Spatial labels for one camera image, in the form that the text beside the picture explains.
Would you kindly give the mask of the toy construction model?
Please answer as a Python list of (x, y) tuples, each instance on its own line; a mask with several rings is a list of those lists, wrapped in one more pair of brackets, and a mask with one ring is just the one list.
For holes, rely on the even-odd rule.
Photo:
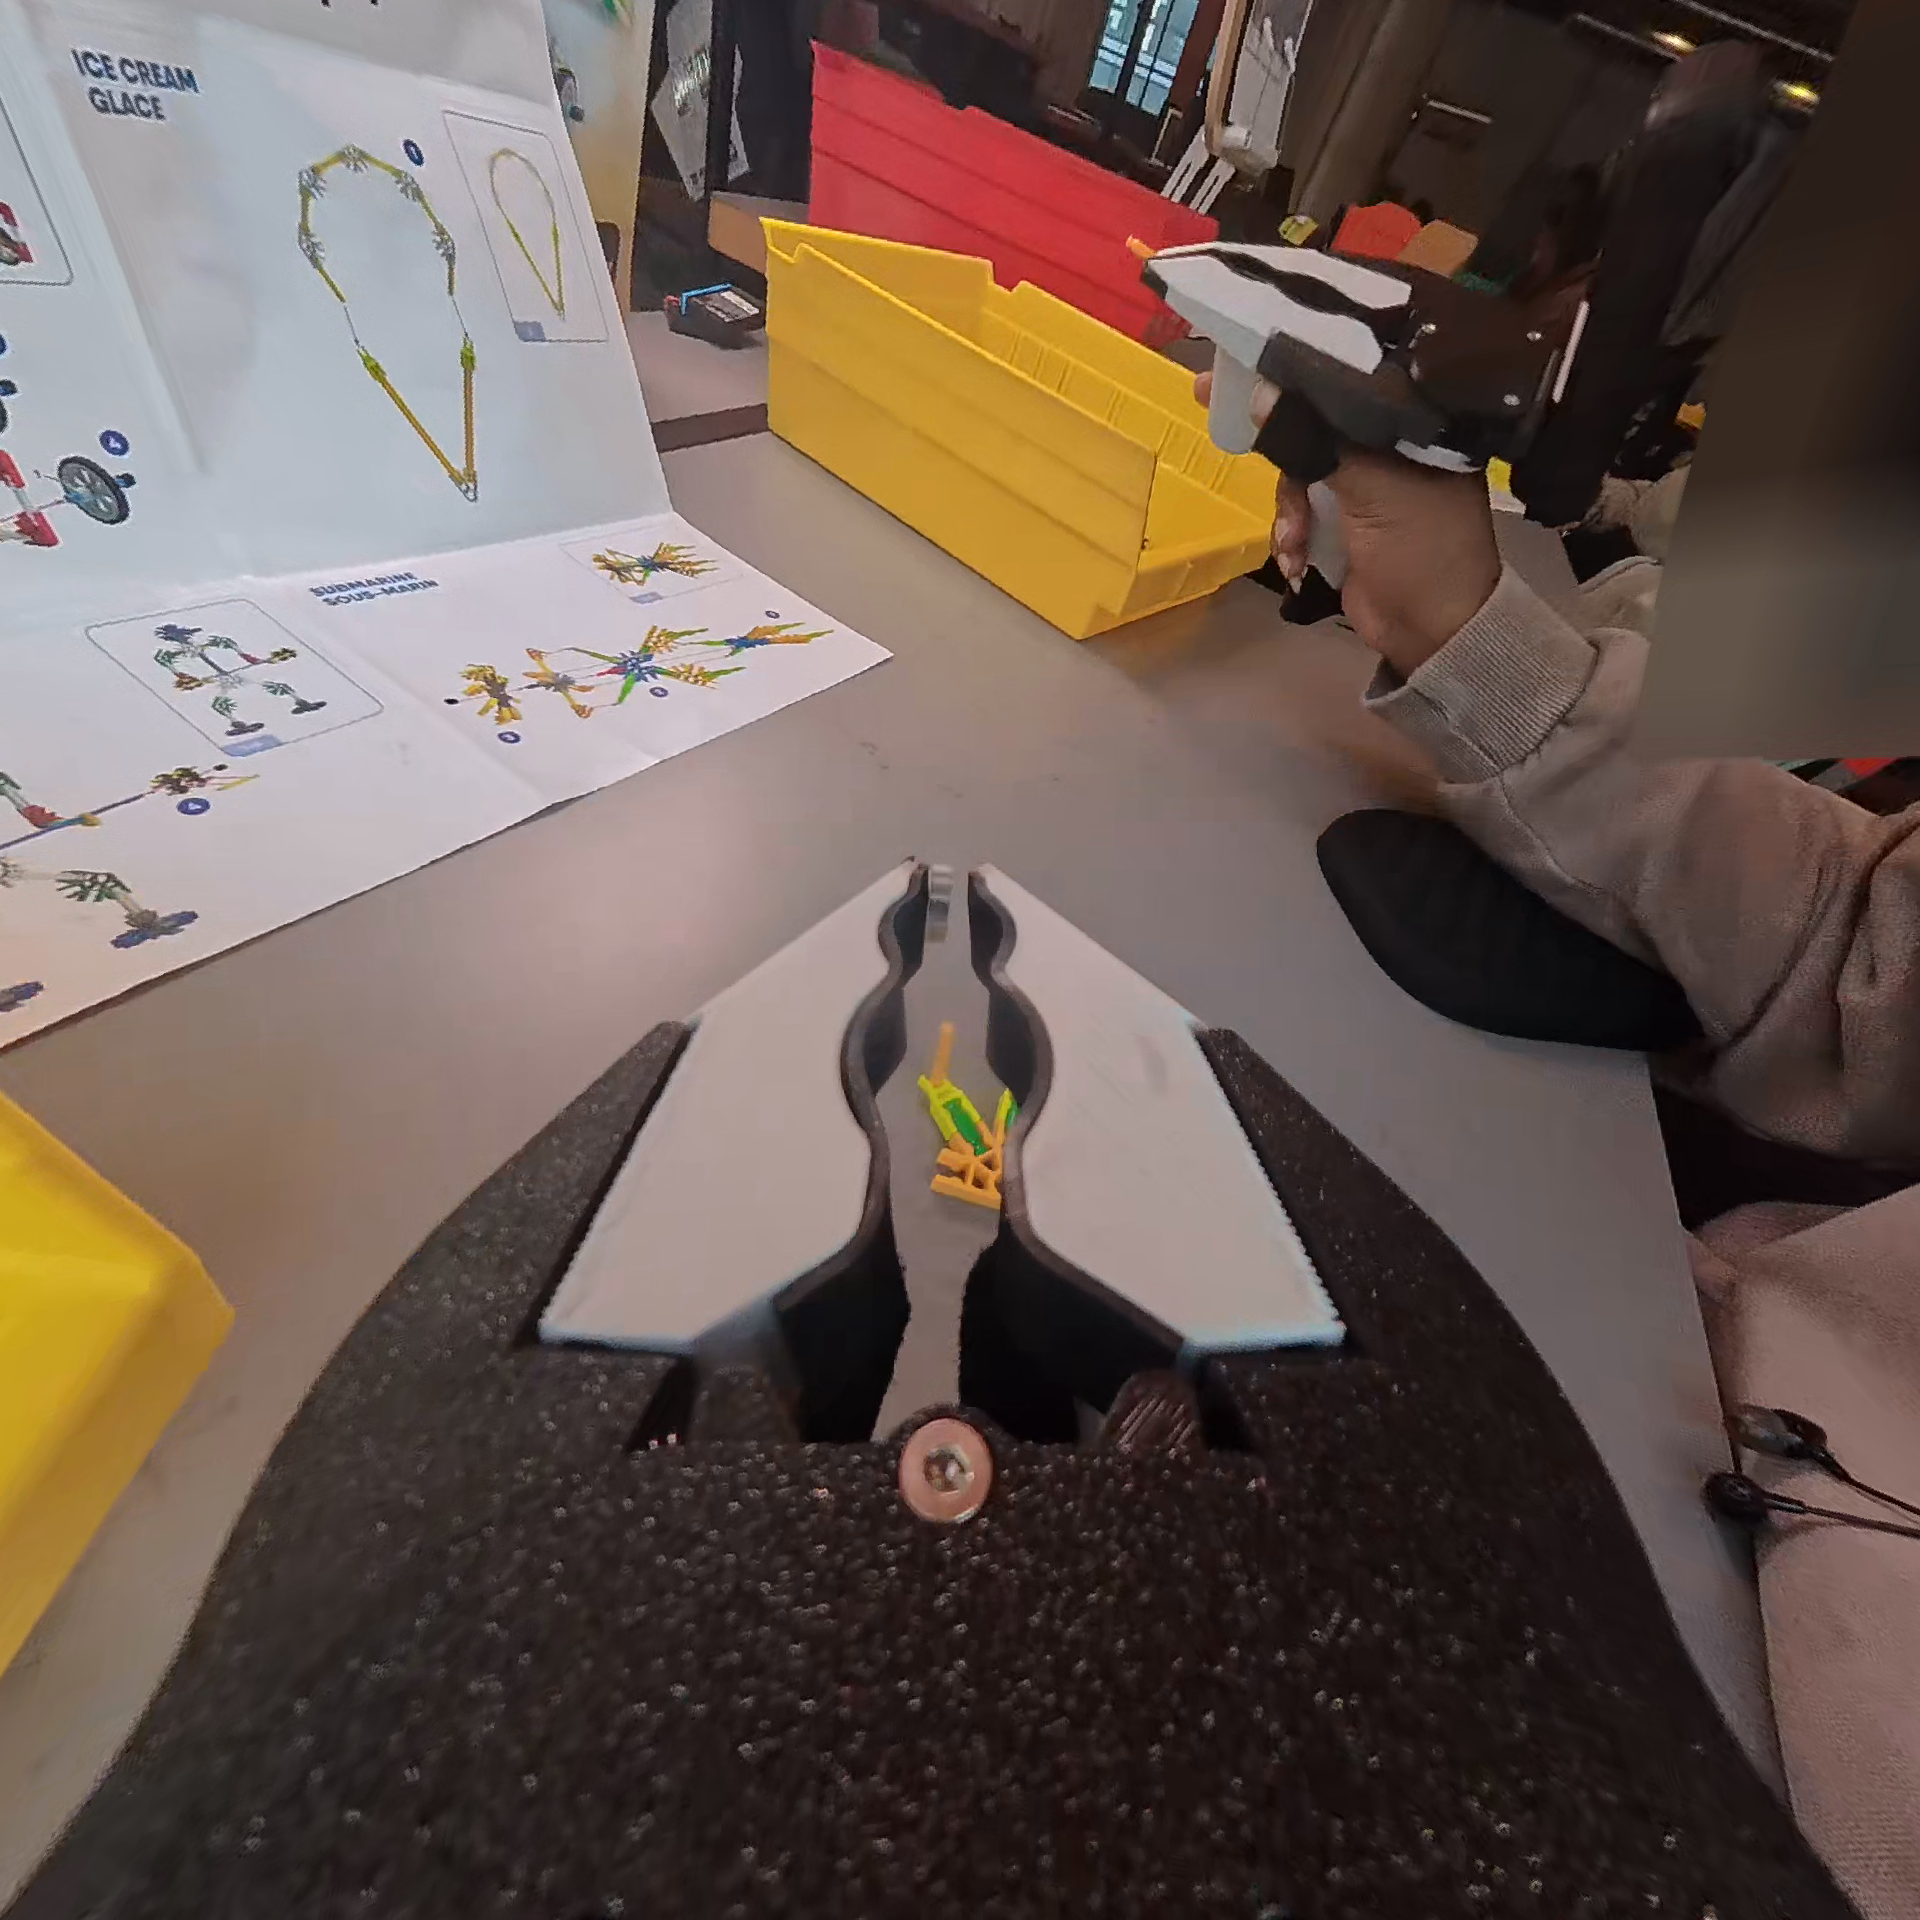
[(982, 1116), (972, 1095), (952, 1076), (956, 1025), (942, 1019), (931, 1062), (919, 1076), (925, 1112), (939, 1134), (928, 1189), (986, 1211), (1002, 1207), (1005, 1149), (1020, 1107), (1002, 1088), (993, 1116)]

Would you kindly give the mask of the toy instruction sheet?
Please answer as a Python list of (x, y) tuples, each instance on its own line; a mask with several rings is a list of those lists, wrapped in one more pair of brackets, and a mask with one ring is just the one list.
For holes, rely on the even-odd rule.
[(887, 661), (673, 507), (542, 4), (4, 4), (4, 1045)]

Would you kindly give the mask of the grey desk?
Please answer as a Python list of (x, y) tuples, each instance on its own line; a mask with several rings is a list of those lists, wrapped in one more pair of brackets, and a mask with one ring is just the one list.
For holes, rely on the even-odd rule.
[(1358, 946), (1317, 839), (1429, 792), (1361, 707), (1366, 652), (1255, 581), (1069, 640), (769, 433), (766, 347), (657, 311), (629, 337), (676, 510), (890, 659), (4, 1054), (4, 1092), (237, 1313), (4, 1673), (4, 1901), (131, 1738), (396, 1267), (648, 1027), (908, 856), (1012, 874), (1429, 1211), (1548, 1360), (1780, 1787), (1750, 1576), (1698, 1503), (1722, 1427), (1647, 1069), (1443, 1019)]

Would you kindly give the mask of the printed paper sheet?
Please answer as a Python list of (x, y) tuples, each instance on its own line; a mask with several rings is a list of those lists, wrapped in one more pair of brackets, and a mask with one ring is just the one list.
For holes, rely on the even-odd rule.
[(708, 109), (713, 89), (713, 2), (657, 4), (663, 30), (653, 123), (685, 198), (708, 198)]

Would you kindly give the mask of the black padded cushion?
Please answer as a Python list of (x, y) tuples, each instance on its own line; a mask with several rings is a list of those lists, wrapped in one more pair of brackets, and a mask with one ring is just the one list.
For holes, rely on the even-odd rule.
[(1379, 970), (1481, 1033), (1621, 1051), (1702, 1038), (1677, 980), (1572, 922), (1456, 826), (1363, 807), (1317, 839), (1317, 863)]

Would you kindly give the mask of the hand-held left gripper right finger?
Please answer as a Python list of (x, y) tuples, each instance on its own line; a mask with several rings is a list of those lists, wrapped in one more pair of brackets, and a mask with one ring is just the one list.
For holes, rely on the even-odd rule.
[(1017, 1114), (963, 1302), (960, 1399), (998, 1427), (1076, 1427), (1144, 1374), (1341, 1349), (1202, 1021), (995, 865), (969, 876), (969, 932)]

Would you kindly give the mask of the white hanging banner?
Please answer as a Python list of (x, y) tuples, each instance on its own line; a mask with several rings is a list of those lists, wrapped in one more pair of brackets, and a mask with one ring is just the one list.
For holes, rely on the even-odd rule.
[(1267, 183), (1313, 11), (1315, 2), (1224, 4), (1200, 123), (1165, 179), (1165, 199), (1211, 213), (1232, 183)]

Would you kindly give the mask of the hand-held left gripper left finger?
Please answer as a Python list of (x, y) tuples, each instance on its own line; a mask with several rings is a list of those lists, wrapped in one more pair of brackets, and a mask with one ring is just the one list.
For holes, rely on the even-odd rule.
[(766, 1374), (798, 1427), (872, 1427), (910, 1317), (879, 1092), (904, 1055), (931, 865), (903, 861), (705, 1002), (595, 1195), (539, 1333)]

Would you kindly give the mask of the stack of red bins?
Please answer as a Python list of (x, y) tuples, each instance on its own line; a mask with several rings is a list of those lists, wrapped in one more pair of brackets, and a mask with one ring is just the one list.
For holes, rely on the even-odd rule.
[(1153, 251), (1215, 241), (1213, 213), (1050, 145), (980, 108), (813, 43), (808, 222), (986, 260), (1129, 337), (1158, 344)]

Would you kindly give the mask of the black hoodie drawstring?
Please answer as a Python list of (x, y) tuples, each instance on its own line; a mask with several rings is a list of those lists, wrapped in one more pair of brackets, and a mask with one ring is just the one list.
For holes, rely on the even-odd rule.
[(1787, 1406), (1743, 1404), (1732, 1417), (1732, 1439), (1743, 1456), (1810, 1469), (1844, 1492), (1860, 1496), (1869, 1506), (1886, 1509), (1892, 1517), (1772, 1489), (1734, 1468), (1719, 1469), (1700, 1483), (1700, 1498), (1716, 1517), (1746, 1530), (1763, 1530), (1770, 1523), (1822, 1523), (1894, 1540), (1918, 1540), (1918, 1503), (1857, 1476), (1835, 1451), (1827, 1429), (1809, 1415)]

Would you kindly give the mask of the person's right hand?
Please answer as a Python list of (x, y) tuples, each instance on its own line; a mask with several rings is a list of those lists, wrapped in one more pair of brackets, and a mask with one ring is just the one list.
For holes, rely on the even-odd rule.
[(1353, 447), (1324, 488), (1349, 557), (1342, 609), (1395, 676), (1411, 680), (1500, 584), (1487, 481), (1396, 449)]

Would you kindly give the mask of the dark paned window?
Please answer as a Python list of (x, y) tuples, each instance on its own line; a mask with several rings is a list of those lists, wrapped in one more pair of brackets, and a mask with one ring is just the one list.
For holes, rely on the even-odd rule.
[(1174, 101), (1200, 2), (1111, 2), (1083, 92), (1161, 116)]

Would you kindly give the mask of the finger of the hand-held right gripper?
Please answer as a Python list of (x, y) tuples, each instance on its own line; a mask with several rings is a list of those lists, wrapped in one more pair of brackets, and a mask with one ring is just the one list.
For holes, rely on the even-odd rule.
[(1414, 300), (1407, 275), (1331, 251), (1288, 245), (1211, 241), (1144, 256), (1144, 284), (1166, 302), (1172, 289), (1196, 291), (1198, 271), (1213, 263), (1249, 281), (1271, 285), (1315, 309), (1405, 309)]
[(1313, 308), (1221, 265), (1200, 265), (1198, 280), (1196, 291), (1172, 287), (1171, 300), (1148, 287), (1195, 336), (1213, 342), (1209, 431), (1226, 453), (1255, 449), (1263, 384), (1338, 394), (1374, 377), (1385, 363), (1382, 308)]

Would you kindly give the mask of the yellow plastic bin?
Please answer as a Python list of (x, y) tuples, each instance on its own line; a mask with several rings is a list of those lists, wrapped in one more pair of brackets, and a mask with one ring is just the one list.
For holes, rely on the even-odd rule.
[(764, 218), (771, 429), (1065, 636), (1271, 557), (1280, 474), (1193, 374), (972, 253)]
[(3, 1101), (3, 1665), (228, 1340), (204, 1262)]

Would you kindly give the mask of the black device with blue light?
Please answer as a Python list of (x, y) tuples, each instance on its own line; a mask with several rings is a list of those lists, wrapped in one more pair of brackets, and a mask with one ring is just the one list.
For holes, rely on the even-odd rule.
[(660, 311), (673, 333), (723, 352), (752, 347), (764, 336), (764, 304), (732, 281), (667, 293)]

